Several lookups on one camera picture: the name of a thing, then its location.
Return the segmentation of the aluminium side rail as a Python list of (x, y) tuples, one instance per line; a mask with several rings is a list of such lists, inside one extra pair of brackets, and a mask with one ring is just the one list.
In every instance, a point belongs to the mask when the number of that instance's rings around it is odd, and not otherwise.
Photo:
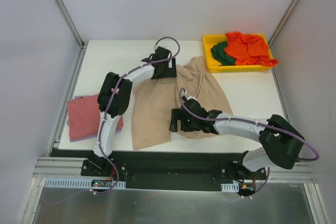
[(277, 66), (272, 70), (277, 86), (277, 91), (280, 97), (280, 103), (285, 115), (285, 118), (292, 124), (296, 126), (296, 122), (294, 120), (292, 107), (291, 107), (291, 95), (290, 91), (290, 78), (288, 77), (288, 66), (290, 62), (288, 62), (289, 57), (286, 55), (286, 50), (283, 50), (281, 47), (273, 44), (271, 46), (271, 52), (273, 56), (278, 60)]
[(66, 93), (64, 98), (62, 99), (62, 103), (61, 103), (61, 107), (60, 107), (60, 111), (57, 117), (57, 121), (56, 121), (56, 125), (53, 129), (53, 132), (51, 134), (51, 138), (49, 141), (49, 145), (48, 145), (48, 151), (46, 156), (50, 156), (53, 149), (54, 149), (54, 145), (55, 143), (58, 143), (60, 141), (60, 138), (62, 136), (62, 131), (65, 127), (66, 124), (66, 120), (67, 120), (67, 101), (71, 100), (76, 88), (76, 84), (78, 81), (78, 77), (80, 74), (80, 70), (81, 70), (81, 66), (85, 57), (85, 53), (87, 50), (87, 45), (84, 44), (82, 46), (82, 48), (79, 51), (78, 57), (76, 59), (75, 65), (72, 69), (72, 73), (69, 79), (69, 82), (67, 84), (67, 89), (66, 89)]

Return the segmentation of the aluminium frame post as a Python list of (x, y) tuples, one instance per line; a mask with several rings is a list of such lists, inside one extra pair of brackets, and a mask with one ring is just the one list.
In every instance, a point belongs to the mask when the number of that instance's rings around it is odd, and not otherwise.
[(85, 47), (86, 43), (83, 40), (83, 38), (81, 37), (81, 35), (79, 34), (79, 31), (71, 17), (71, 15), (69, 14), (66, 5), (64, 3), (63, 0), (54, 0), (62, 18), (64, 19), (68, 29), (70, 30), (73, 38), (75, 39), (76, 43), (79, 45), (79, 47), (82, 49)]
[(285, 27), (286, 23), (288, 22), (289, 18), (291, 17), (292, 13), (295, 11), (295, 9), (296, 9), (297, 5), (300, 3), (300, 1), (301, 0), (291, 0), (291, 2), (289, 3), (286, 11), (282, 15), (275, 31), (272, 33), (272, 35), (270, 36), (270, 38), (268, 40), (269, 47), (271, 47), (275, 43), (277, 37), (279, 36), (281, 31)]

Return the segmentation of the orange t-shirt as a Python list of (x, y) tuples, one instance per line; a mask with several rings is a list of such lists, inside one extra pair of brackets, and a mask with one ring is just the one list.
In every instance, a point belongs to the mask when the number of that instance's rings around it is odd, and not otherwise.
[(259, 35), (231, 32), (225, 34), (227, 47), (224, 49), (227, 55), (236, 59), (237, 66), (261, 65), (275, 67), (277, 59), (272, 59), (269, 46)]

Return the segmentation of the right aluminium frame post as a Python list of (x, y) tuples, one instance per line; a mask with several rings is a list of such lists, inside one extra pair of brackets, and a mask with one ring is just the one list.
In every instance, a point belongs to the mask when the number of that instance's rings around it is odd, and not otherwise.
[(270, 36), (270, 38), (268, 40), (269, 47), (271, 47), (275, 43), (277, 37), (279, 36), (281, 31), (285, 27), (286, 23), (288, 22), (289, 18), (291, 17), (292, 13), (295, 11), (295, 9), (296, 9), (297, 5), (300, 3), (300, 1), (301, 0), (291, 0), (291, 2), (289, 3), (286, 11), (282, 15), (275, 31), (272, 33), (272, 35)]

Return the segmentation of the yellow plastic bin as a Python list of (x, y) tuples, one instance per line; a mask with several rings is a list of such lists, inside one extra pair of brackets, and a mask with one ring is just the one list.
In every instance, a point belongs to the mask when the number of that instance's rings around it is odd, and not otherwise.
[[(259, 35), (262, 37), (266, 44), (266, 38), (262, 34), (254, 34), (254, 35)], [(219, 42), (227, 41), (227, 38), (225, 34), (221, 35), (205, 35), (203, 36), (203, 46), (204, 46), (204, 51), (205, 51), (205, 60), (206, 60), (206, 65), (207, 69), (211, 73), (221, 73), (221, 72), (251, 72), (251, 71), (267, 71), (273, 67), (265, 67), (261, 65), (251, 65), (251, 66), (220, 66), (220, 63), (215, 60), (212, 56), (211, 53), (211, 48), (216, 45)]]

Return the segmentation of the left aluminium side rail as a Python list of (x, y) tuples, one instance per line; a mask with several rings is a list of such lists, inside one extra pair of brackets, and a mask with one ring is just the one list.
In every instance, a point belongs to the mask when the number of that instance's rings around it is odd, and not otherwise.
[(50, 156), (53, 149), (54, 149), (54, 145), (55, 143), (58, 143), (60, 141), (60, 138), (62, 136), (62, 131), (65, 127), (66, 124), (66, 120), (67, 120), (67, 101), (71, 100), (76, 88), (76, 84), (78, 81), (78, 77), (80, 74), (80, 70), (81, 70), (81, 66), (85, 57), (85, 53), (87, 50), (87, 45), (84, 44), (82, 46), (82, 48), (79, 51), (78, 57), (76, 59), (75, 65), (72, 69), (72, 73), (69, 79), (69, 82), (67, 84), (67, 89), (66, 89), (66, 93), (64, 98), (62, 99), (62, 103), (61, 103), (61, 107), (60, 107), (60, 111), (57, 117), (57, 121), (56, 121), (56, 125), (53, 129), (53, 132), (51, 134), (51, 138), (49, 141), (49, 145), (48, 145), (48, 151), (46, 156)]

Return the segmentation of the beige t-shirt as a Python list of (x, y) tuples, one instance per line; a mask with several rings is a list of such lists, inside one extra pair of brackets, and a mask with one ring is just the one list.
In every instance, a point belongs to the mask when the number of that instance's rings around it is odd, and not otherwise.
[(170, 142), (171, 111), (181, 107), (179, 91), (197, 98), (206, 110), (221, 110), (232, 114), (226, 95), (206, 69), (203, 56), (176, 67), (176, 78), (147, 79), (133, 89), (135, 97), (132, 115), (132, 145), (134, 150)]

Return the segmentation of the green t-shirt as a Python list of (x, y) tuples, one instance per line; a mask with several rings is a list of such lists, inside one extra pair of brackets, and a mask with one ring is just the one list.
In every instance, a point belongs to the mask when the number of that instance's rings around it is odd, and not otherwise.
[(212, 56), (220, 63), (220, 66), (234, 66), (236, 59), (225, 52), (227, 41), (219, 42), (211, 48)]

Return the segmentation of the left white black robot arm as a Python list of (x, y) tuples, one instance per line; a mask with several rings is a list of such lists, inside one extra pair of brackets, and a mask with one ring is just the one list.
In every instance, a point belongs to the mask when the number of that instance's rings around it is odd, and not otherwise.
[(156, 46), (154, 53), (142, 59), (141, 64), (134, 69), (122, 75), (107, 73), (97, 98), (100, 124), (97, 142), (92, 149), (96, 156), (106, 158), (112, 153), (117, 124), (129, 107), (135, 86), (147, 79), (177, 77), (175, 57), (168, 49)]

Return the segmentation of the front aluminium frame rail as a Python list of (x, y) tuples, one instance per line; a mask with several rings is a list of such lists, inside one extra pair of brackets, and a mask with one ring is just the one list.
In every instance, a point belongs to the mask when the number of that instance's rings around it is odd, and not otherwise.
[[(84, 158), (39, 157), (33, 177), (80, 178)], [(270, 167), (269, 181), (272, 183), (316, 184), (317, 177), (308, 162), (296, 163), (291, 170)]]

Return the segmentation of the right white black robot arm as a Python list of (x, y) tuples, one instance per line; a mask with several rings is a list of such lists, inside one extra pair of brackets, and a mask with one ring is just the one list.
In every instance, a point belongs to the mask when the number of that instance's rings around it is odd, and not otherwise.
[(207, 111), (195, 98), (183, 98), (181, 107), (172, 109), (169, 130), (235, 135), (260, 143), (260, 148), (243, 152), (236, 164), (225, 169), (228, 177), (240, 181), (271, 165), (292, 169), (303, 147), (298, 140), (301, 135), (282, 116), (261, 120), (236, 117), (221, 110)]

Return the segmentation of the left aluminium frame post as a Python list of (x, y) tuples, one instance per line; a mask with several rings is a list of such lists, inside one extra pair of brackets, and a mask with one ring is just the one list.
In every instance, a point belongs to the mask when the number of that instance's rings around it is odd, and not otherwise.
[(81, 35), (79, 34), (79, 31), (71, 17), (71, 15), (69, 14), (66, 5), (64, 3), (63, 0), (54, 0), (62, 18), (64, 19), (68, 29), (70, 30), (73, 38), (75, 39), (76, 43), (79, 45), (79, 47), (82, 49), (85, 47), (86, 43), (83, 40), (83, 38), (81, 37)]

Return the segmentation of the right aluminium side rail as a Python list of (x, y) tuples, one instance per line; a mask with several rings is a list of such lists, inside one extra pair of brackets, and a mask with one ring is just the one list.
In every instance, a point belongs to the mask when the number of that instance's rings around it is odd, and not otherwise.
[(290, 78), (288, 77), (288, 66), (290, 62), (288, 62), (289, 57), (286, 55), (286, 50), (283, 50), (281, 47), (273, 44), (271, 46), (271, 52), (273, 56), (278, 60), (277, 66), (272, 70), (277, 86), (277, 91), (280, 97), (280, 103), (285, 115), (285, 118), (292, 124), (296, 126), (296, 122), (294, 120), (292, 107), (291, 107), (291, 95), (290, 91)]

